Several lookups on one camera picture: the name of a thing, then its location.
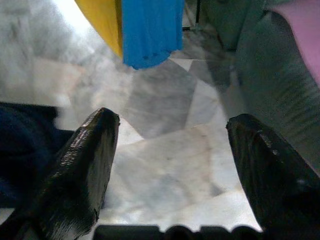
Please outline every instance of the pink object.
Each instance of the pink object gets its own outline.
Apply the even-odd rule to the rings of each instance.
[[[290,25],[302,59],[320,87],[320,0],[294,0],[269,10]]]

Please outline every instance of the black plastic part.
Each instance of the black plastic part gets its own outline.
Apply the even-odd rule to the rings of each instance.
[[[200,229],[202,240],[233,240],[232,235],[225,228],[219,226],[203,226]]]
[[[43,240],[74,240],[89,233],[104,201],[118,128],[119,116],[112,111],[101,108],[91,114],[23,205],[0,226],[0,239],[15,240],[26,222],[39,229]]]
[[[157,226],[111,225],[98,226],[94,240],[161,240],[163,233]]]
[[[320,179],[292,146],[252,115],[227,125],[237,172],[264,228],[320,224]]]

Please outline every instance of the gray fabric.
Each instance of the gray fabric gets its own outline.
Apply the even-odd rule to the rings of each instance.
[[[320,173],[320,90],[290,26],[269,12],[243,35],[237,70],[249,113],[281,133]]]
[[[223,48],[235,50],[251,0],[203,0],[203,9],[217,30]]]

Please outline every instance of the hanging fabric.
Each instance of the hanging fabric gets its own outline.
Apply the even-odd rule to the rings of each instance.
[[[103,40],[122,58],[121,0],[75,0],[75,2]]]
[[[156,66],[182,49],[184,0],[122,0],[123,62]]]
[[[135,69],[182,49],[184,0],[75,0],[93,27]]]

